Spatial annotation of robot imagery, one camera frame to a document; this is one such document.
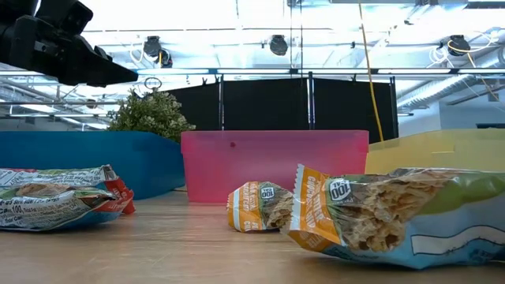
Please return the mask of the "pink translucent plastic bin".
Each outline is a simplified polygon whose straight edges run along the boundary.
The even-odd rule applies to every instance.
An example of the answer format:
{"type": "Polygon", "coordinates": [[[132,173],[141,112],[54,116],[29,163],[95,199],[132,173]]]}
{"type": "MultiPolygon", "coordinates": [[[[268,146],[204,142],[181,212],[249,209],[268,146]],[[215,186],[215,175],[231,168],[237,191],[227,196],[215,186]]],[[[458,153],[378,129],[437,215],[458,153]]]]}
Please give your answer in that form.
{"type": "Polygon", "coordinates": [[[224,203],[247,181],[291,190],[297,166],[330,175],[363,174],[366,130],[191,131],[181,138],[189,200],[224,203]]]}

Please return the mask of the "black ceiling fixture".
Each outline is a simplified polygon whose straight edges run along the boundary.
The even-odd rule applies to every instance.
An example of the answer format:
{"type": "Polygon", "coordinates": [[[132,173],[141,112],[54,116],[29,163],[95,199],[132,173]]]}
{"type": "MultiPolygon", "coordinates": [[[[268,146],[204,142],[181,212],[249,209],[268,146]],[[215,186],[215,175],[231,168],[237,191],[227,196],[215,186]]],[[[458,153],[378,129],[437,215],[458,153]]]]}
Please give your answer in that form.
{"type": "Polygon", "coordinates": [[[449,41],[447,42],[447,50],[449,54],[461,57],[468,54],[471,47],[463,35],[451,35],[449,37],[449,41]]]}
{"type": "Polygon", "coordinates": [[[273,35],[269,43],[270,51],[277,56],[285,56],[288,45],[283,35],[273,35]]]}
{"type": "Polygon", "coordinates": [[[162,47],[159,42],[159,37],[157,35],[148,36],[144,42],[143,52],[149,57],[157,58],[161,50],[162,47]]]}

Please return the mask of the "green potted plant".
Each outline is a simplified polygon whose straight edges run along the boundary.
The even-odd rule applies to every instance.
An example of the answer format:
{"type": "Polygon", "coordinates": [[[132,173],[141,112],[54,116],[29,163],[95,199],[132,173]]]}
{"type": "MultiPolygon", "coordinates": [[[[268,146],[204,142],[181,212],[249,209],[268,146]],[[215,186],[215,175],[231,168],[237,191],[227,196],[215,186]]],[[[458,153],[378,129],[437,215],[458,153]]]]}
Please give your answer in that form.
{"type": "Polygon", "coordinates": [[[145,92],[140,97],[133,89],[120,101],[119,109],[109,114],[109,131],[138,131],[181,143],[183,132],[196,126],[181,112],[182,104],[169,92],[145,92]]]}

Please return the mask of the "silver snack bag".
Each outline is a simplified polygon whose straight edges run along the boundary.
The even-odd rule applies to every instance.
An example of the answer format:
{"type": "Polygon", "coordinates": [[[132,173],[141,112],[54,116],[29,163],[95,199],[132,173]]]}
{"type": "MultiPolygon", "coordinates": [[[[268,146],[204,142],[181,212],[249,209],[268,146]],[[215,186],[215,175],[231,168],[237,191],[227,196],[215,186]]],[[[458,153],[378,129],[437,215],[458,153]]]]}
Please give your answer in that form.
{"type": "Polygon", "coordinates": [[[121,211],[126,215],[131,215],[135,211],[133,191],[127,188],[124,181],[114,172],[114,169],[109,164],[93,168],[63,170],[0,168],[0,187],[31,183],[49,183],[77,187],[104,185],[105,189],[112,192],[118,200],[107,202],[104,209],[97,209],[97,211],[121,211]]]}

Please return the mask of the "horizontal metal rail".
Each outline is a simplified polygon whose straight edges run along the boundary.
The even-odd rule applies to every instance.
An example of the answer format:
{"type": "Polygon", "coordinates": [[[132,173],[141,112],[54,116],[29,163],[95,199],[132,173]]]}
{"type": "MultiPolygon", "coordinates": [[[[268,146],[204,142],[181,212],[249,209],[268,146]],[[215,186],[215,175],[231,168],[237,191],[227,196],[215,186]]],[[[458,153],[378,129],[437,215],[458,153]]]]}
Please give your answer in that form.
{"type": "MultiPolygon", "coordinates": [[[[246,74],[246,75],[354,75],[366,74],[367,69],[136,69],[139,75],[189,75],[189,74],[246,74]]],[[[504,68],[379,68],[370,69],[372,75],[462,75],[505,74],[504,68]]]]}

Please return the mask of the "blue plastic bin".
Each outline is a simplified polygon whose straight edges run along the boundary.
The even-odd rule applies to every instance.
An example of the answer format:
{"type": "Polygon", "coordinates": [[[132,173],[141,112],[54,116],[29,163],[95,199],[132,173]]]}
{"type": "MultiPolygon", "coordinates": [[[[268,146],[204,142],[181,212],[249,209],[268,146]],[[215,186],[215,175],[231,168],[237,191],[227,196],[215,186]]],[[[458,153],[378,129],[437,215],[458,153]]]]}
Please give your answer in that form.
{"type": "Polygon", "coordinates": [[[0,167],[83,169],[111,165],[142,200],[185,184],[181,146],[144,132],[0,132],[0,167]]]}

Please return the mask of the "black partition panel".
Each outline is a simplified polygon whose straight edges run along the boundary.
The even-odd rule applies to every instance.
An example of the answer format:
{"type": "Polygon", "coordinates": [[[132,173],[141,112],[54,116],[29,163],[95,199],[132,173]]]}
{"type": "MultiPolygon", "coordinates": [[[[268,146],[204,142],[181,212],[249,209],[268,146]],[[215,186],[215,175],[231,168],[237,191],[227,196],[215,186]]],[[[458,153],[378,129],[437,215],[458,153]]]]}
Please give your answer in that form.
{"type": "Polygon", "coordinates": [[[353,80],[313,80],[318,130],[367,130],[371,144],[399,137],[395,86],[353,80]]]}
{"type": "Polygon", "coordinates": [[[189,88],[170,90],[181,104],[181,113],[196,130],[220,130],[219,124],[219,85],[204,84],[189,88]]]}
{"type": "Polygon", "coordinates": [[[223,100],[225,130],[309,129],[306,79],[227,81],[223,100]]]}

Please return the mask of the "yellow translucent plastic bin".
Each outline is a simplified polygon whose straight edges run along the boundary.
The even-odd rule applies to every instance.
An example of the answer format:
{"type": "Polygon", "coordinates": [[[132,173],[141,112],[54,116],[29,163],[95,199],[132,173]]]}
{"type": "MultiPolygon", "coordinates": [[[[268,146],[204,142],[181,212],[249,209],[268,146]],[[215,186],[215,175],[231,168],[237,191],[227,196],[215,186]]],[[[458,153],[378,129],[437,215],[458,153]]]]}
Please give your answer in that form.
{"type": "Polygon", "coordinates": [[[403,167],[505,172],[505,129],[446,129],[369,146],[367,174],[403,167]]]}

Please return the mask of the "small black ceiling device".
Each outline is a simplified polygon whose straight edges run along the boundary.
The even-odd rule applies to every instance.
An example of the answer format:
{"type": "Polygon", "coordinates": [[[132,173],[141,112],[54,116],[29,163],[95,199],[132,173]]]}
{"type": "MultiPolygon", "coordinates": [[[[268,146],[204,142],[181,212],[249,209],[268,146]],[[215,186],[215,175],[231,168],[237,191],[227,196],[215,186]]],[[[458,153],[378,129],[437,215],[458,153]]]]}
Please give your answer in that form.
{"type": "Polygon", "coordinates": [[[170,53],[165,49],[159,50],[158,56],[159,67],[161,69],[170,69],[173,67],[173,60],[170,53]]]}

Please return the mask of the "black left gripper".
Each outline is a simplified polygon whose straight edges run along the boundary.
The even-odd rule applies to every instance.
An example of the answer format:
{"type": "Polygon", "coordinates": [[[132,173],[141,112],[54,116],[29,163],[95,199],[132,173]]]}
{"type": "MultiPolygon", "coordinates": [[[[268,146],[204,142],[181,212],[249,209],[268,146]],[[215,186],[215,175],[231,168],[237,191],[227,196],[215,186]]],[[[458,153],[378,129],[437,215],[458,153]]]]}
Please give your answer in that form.
{"type": "Polygon", "coordinates": [[[0,63],[54,77],[67,85],[106,87],[134,82],[135,71],[75,35],[65,46],[57,22],[65,0],[0,0],[0,63]]]}

